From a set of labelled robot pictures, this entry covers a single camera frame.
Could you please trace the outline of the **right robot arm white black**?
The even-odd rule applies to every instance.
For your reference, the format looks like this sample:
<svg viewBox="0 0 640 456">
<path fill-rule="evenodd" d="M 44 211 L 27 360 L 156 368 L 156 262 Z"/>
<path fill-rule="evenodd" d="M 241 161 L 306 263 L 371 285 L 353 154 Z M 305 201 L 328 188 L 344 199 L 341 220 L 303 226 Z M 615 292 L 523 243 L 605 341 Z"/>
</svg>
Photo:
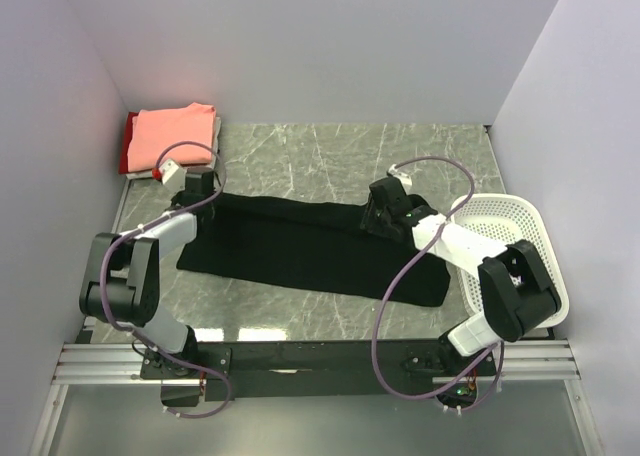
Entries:
<svg viewBox="0 0 640 456">
<path fill-rule="evenodd" d="M 539 211 L 507 194 L 463 196 L 445 216 L 410 201 L 400 179 L 372 183 L 362 228 L 453 265 L 468 318 L 440 338 L 439 363 L 460 375 L 479 351 L 563 322 L 569 298 Z"/>
</svg>

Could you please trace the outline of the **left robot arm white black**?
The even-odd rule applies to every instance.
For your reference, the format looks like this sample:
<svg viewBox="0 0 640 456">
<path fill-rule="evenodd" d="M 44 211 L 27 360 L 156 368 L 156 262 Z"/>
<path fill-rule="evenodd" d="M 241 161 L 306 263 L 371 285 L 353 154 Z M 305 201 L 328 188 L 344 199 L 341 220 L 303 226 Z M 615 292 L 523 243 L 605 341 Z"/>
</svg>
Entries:
<svg viewBox="0 0 640 456">
<path fill-rule="evenodd" d="M 80 311 L 138 336 L 147 345 L 144 360 L 178 378 L 197 371 L 200 354 L 193 328 L 160 304 L 160 262 L 204 232 L 221 189 L 214 169 L 188 169 L 184 188 L 158 219 L 135 230 L 96 235 L 85 268 Z"/>
</svg>

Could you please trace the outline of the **white perforated plastic basket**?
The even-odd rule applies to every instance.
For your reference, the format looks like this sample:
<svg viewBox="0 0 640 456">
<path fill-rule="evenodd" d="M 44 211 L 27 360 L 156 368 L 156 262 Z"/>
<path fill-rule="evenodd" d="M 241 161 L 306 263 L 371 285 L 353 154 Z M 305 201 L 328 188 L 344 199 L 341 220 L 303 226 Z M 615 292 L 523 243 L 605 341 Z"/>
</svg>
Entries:
<svg viewBox="0 0 640 456">
<path fill-rule="evenodd" d="M 531 242 L 538 250 L 561 299 L 560 311 L 539 324 L 535 330 L 551 328 L 564 321 L 569 312 L 568 293 L 545 224 L 530 202 L 514 195 L 479 193 L 459 209 L 451 221 L 504 244 L 521 239 Z"/>
</svg>

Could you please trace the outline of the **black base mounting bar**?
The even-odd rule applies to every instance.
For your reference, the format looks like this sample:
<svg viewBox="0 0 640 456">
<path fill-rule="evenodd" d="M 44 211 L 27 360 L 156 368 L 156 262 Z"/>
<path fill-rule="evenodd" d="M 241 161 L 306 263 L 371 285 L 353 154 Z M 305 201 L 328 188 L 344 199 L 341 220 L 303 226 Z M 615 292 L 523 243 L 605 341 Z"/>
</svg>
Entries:
<svg viewBox="0 0 640 456">
<path fill-rule="evenodd" d="M 364 340 L 200 342 L 195 363 L 225 375 L 234 399 L 382 394 L 370 346 Z M 380 340 L 377 356 L 388 384 L 407 394 L 430 392 L 438 381 L 452 379 L 473 361 L 434 339 Z M 207 402 L 227 395 L 219 379 L 180 368 L 150 350 L 145 352 L 140 377 L 176 380 L 176 388 L 165 384 L 161 390 L 162 401 L 171 407 L 193 407 L 199 393 Z M 188 386 L 189 379 L 202 390 Z"/>
</svg>

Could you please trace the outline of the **black t shirt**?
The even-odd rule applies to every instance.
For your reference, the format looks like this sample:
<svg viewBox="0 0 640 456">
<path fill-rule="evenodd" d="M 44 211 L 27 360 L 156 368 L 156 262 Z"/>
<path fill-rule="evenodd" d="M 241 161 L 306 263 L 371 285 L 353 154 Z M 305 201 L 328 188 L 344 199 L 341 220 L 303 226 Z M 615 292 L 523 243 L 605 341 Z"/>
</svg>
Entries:
<svg viewBox="0 0 640 456">
<path fill-rule="evenodd" d="M 365 209 L 268 196 L 223 194 L 215 215 L 187 244 L 183 271 L 380 299 L 417 253 L 361 228 Z"/>
</svg>

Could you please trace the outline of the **aluminium rail frame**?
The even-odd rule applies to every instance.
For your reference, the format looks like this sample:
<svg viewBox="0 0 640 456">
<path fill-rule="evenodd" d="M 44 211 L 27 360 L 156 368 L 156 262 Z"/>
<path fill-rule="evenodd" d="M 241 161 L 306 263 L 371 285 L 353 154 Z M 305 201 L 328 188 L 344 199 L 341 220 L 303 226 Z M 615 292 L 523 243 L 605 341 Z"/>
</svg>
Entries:
<svg viewBox="0 0 640 456">
<path fill-rule="evenodd" d="M 207 341 L 360 340 L 373 301 L 180 273 L 164 262 L 163 300 Z M 35 455 L 599 455 L 568 342 L 510 345 L 500 391 L 462 416 L 389 395 L 241 400 L 184 420 L 162 411 L 137 349 L 93 320 L 62 349 Z"/>
</svg>

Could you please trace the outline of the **pink folded t shirt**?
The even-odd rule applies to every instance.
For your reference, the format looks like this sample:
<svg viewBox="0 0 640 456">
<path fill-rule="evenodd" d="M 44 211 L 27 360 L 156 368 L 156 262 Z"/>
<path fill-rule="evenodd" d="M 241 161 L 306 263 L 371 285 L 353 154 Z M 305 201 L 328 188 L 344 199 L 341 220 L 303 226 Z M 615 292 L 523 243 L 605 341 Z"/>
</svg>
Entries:
<svg viewBox="0 0 640 456">
<path fill-rule="evenodd" d="M 129 169 L 133 172 L 153 170 L 161 153 L 172 144 L 192 141 L 206 149 L 182 145 L 167 153 L 162 161 L 172 158 L 182 165 L 206 164 L 212 160 L 216 109 L 212 105 L 191 103 L 182 108 L 141 110 L 133 127 L 129 146 Z"/>
</svg>

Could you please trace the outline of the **red folded t shirt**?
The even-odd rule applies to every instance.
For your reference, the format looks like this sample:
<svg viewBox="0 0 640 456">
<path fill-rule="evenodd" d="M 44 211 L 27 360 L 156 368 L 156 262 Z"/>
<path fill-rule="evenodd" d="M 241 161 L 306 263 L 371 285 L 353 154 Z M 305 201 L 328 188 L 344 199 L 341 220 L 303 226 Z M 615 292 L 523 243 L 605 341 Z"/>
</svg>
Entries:
<svg viewBox="0 0 640 456">
<path fill-rule="evenodd" d="M 120 175 L 126 175 L 129 173 L 128 149 L 133 138 L 133 119 L 137 116 L 137 112 L 129 112 L 124 125 L 118 166 L 118 173 Z"/>
</svg>

